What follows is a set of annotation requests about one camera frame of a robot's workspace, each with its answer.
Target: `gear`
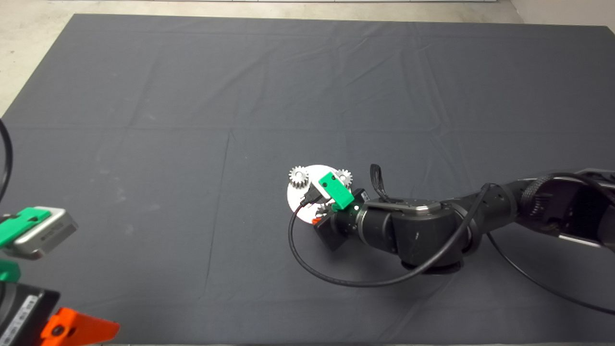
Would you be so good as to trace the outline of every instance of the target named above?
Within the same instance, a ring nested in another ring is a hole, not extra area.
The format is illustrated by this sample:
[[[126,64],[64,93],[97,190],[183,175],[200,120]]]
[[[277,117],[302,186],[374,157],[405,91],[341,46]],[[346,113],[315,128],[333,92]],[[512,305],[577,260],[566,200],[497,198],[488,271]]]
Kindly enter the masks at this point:
[[[290,178],[290,183],[294,188],[305,187],[309,181],[308,170],[302,166],[296,166],[291,169],[288,176]]]
[[[347,169],[340,169],[336,173],[344,186],[349,188],[352,184],[352,173],[350,173]]]
[[[325,217],[330,212],[333,212],[331,204],[321,204],[316,210],[316,217]]]

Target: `dark gray fabric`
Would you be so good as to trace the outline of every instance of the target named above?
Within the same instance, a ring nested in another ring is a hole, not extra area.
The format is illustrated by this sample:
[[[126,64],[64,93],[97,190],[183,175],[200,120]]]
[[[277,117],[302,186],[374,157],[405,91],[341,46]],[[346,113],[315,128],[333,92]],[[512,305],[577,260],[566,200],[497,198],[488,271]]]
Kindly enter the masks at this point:
[[[450,276],[351,289],[287,246],[294,165],[442,199],[535,172],[615,169],[615,38],[604,27],[75,15],[6,114],[5,212],[65,207],[80,229],[23,281],[116,320],[118,342],[606,342],[613,317],[550,296],[483,244]],[[615,257],[521,227],[510,255],[615,307]],[[300,252],[343,278],[398,260]]]

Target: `green block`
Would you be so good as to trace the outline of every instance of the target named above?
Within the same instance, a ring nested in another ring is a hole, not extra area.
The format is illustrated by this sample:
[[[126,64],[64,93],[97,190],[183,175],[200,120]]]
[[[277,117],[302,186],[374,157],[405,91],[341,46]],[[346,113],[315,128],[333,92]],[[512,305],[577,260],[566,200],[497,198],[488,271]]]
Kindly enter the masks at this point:
[[[318,183],[325,189],[329,196],[335,200],[335,203],[332,205],[333,211],[345,209],[354,200],[352,193],[348,191],[344,184],[340,182],[332,172],[320,178]]]
[[[0,260],[0,281],[16,283],[21,275],[22,273],[17,263],[9,260]]]
[[[28,207],[18,212],[17,217],[6,219],[0,223],[0,247],[6,246],[50,216],[50,211]]]

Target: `white disc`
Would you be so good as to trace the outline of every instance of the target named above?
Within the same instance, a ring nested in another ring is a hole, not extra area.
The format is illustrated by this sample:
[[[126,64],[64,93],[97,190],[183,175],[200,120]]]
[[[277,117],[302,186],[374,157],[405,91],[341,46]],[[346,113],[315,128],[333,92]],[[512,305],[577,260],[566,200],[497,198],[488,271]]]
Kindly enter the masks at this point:
[[[322,164],[314,164],[306,167],[306,171],[309,174],[309,181],[307,182],[306,186],[302,188],[295,188],[293,187],[293,185],[288,183],[286,197],[288,199],[288,206],[293,212],[297,209],[299,203],[301,203],[303,195],[308,192],[310,184],[312,183],[312,179],[320,179],[329,172],[336,172],[337,169],[334,169],[329,166],[324,166]],[[314,218],[316,217],[316,212],[318,211],[318,208],[321,206],[323,206],[323,204],[312,204],[310,206],[303,207],[299,211],[299,214],[297,214],[297,217],[302,221],[311,224],[312,220],[314,220]]]

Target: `sticker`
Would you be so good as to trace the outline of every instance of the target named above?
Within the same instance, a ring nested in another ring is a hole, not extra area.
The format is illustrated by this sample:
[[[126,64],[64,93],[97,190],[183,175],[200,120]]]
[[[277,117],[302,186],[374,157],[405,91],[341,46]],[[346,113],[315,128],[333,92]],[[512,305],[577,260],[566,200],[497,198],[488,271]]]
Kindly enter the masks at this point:
[[[38,296],[28,296],[26,300],[23,301],[22,307],[19,308],[13,320],[9,323],[9,326],[6,327],[4,333],[2,333],[2,337],[0,337],[0,346],[10,346],[15,336],[19,333],[19,329],[22,328],[25,321],[28,319],[28,316],[34,310],[34,306],[36,302],[38,302]]]

